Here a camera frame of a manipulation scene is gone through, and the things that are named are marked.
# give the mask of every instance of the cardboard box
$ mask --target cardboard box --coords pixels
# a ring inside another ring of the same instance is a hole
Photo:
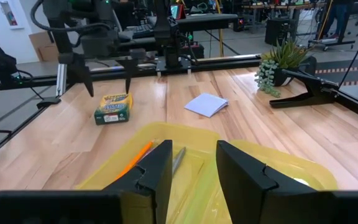
[[[97,125],[124,122],[129,120],[129,112],[132,108],[131,94],[118,94],[103,96],[98,108],[94,112],[94,120]]]
[[[59,51],[57,50],[56,44],[39,47],[38,50],[43,62],[55,62],[59,58]]]
[[[48,32],[39,32],[29,35],[31,44],[40,62],[57,61],[59,52]]]

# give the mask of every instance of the screen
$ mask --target screen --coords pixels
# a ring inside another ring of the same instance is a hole
[[[179,11],[179,6],[171,6],[171,13],[172,13],[172,17],[173,18],[177,18],[178,17],[178,11]]]
[[[216,9],[216,1],[214,0],[208,0],[209,5],[212,6],[212,9]]]

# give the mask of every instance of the potted plant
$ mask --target potted plant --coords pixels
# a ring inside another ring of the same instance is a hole
[[[307,53],[307,49],[296,46],[296,43],[292,40],[283,43],[281,46],[277,41],[276,48],[262,54],[259,71],[255,75],[259,89],[272,96],[280,97],[280,92],[274,86],[287,85],[293,79],[282,73],[282,70],[297,71]]]

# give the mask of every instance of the crayola box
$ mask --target crayola box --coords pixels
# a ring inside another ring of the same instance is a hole
[[[100,105],[94,112],[94,120],[97,125],[123,122],[129,120],[129,112],[132,108],[131,94],[117,94],[103,96]]]

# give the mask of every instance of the black plant pot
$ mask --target black plant pot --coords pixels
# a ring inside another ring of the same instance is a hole
[[[290,70],[293,72],[298,71],[297,68],[289,68],[287,70]],[[274,75],[274,78],[273,78],[274,86],[285,86],[285,85],[288,85],[293,80],[293,77],[290,77],[287,74],[284,74],[282,72],[281,68],[276,69],[274,71],[273,75]]]

